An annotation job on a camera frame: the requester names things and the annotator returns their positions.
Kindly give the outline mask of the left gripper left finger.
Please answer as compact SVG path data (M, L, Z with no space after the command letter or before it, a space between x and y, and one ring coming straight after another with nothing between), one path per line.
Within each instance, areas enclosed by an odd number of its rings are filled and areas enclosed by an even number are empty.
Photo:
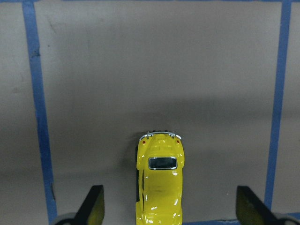
M104 186L94 185L76 213L56 217L52 225L101 225L105 216Z

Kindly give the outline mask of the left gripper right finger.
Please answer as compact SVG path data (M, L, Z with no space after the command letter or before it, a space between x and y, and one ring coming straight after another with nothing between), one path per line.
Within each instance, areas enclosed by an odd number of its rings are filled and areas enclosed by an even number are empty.
M273 214L248 186L237 186L235 212L242 225L298 225L299 220Z

